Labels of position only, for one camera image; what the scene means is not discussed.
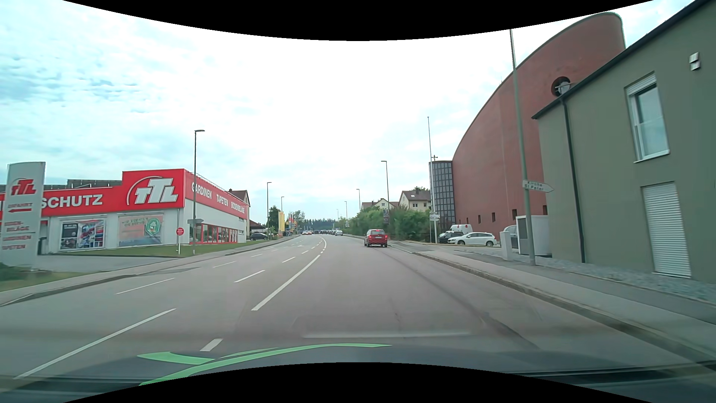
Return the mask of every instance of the red car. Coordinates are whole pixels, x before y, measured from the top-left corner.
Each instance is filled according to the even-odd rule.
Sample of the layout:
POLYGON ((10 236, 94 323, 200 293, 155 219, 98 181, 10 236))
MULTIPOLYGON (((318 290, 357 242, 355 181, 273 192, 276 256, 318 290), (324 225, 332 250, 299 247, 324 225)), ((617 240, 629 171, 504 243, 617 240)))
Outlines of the red car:
POLYGON ((365 235, 363 246, 380 245, 388 247, 388 235, 382 229, 369 229, 365 235))

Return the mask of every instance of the drainpipe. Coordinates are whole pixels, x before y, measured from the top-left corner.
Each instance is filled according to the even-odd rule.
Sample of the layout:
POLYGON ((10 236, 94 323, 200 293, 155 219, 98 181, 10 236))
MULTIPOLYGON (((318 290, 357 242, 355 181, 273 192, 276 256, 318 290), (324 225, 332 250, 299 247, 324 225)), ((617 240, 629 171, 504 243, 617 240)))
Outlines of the drainpipe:
POLYGON ((574 189, 574 204, 577 213, 577 228, 579 231, 579 252, 581 253, 581 262, 586 263, 586 256, 584 253, 584 231, 582 230, 582 219, 581 219, 581 208, 579 204, 579 190, 577 189, 577 175, 576 169, 574 168, 574 151, 572 149, 572 132, 569 125, 569 112, 567 110, 567 104, 564 99, 561 100, 562 107, 564 109, 564 124, 567 129, 567 146, 569 147, 569 165, 572 169, 572 189, 574 189))

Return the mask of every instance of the red brick building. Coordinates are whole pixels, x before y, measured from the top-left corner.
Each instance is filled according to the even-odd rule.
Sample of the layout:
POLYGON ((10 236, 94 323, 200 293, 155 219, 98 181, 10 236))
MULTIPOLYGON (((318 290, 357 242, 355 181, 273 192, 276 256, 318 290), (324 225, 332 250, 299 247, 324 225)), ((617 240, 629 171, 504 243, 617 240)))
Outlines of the red brick building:
MULTIPOLYGON (((584 79, 625 49, 621 18, 589 16, 559 32, 517 68, 528 177, 543 181, 537 121, 531 116, 556 98, 566 77, 584 79)), ((453 156, 455 221, 473 230, 499 232, 525 214, 512 74, 477 114, 453 156)), ((545 195, 532 191, 532 214, 547 214, 545 195)))

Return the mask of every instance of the window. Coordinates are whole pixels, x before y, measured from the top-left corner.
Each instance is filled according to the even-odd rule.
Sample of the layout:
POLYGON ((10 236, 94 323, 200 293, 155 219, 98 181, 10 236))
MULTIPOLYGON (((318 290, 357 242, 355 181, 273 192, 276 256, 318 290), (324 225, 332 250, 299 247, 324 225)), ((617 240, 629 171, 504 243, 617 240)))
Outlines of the window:
POLYGON ((626 89, 637 160, 669 153, 657 78, 651 74, 626 89))

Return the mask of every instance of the roof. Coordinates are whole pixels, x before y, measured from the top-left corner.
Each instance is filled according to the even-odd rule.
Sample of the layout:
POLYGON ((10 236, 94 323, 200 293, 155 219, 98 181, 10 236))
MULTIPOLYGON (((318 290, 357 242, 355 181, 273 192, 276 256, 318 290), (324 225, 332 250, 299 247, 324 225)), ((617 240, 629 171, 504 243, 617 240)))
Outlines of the roof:
POLYGON ((603 75, 604 73, 608 72, 611 68, 619 64, 624 59, 628 58, 635 52, 637 52, 642 47, 647 46, 651 41, 656 39, 661 34, 664 34, 666 31, 671 29, 674 25, 681 22, 684 18, 687 16, 693 14, 696 10, 701 8, 701 6, 704 6, 705 4, 710 3, 712 0, 694 0, 691 4, 681 9, 679 12, 674 14, 671 18, 663 22, 658 27, 652 29, 648 34, 644 35, 641 39, 633 43, 632 46, 627 47, 619 53, 617 56, 614 57, 614 59, 609 60, 604 66, 601 66, 597 71, 591 73, 587 78, 584 80, 576 83, 572 88, 570 88, 566 93, 560 95, 555 100, 550 102, 547 106, 542 108, 539 112, 535 113, 534 116, 532 116, 532 119, 539 119, 541 118, 545 113, 547 113, 550 109, 557 106, 557 104, 562 103, 562 101, 567 100, 567 98, 574 95, 576 92, 581 90, 582 88, 589 85, 590 82, 596 80, 599 76, 603 75))
POLYGON ((228 190, 229 194, 234 195, 237 199, 240 199, 248 204, 249 207, 251 207, 251 202, 248 200, 248 191, 246 190, 228 190))
POLYGON ((404 190, 401 193, 402 195, 405 195, 405 198, 408 200, 430 200, 430 191, 429 190, 404 190))

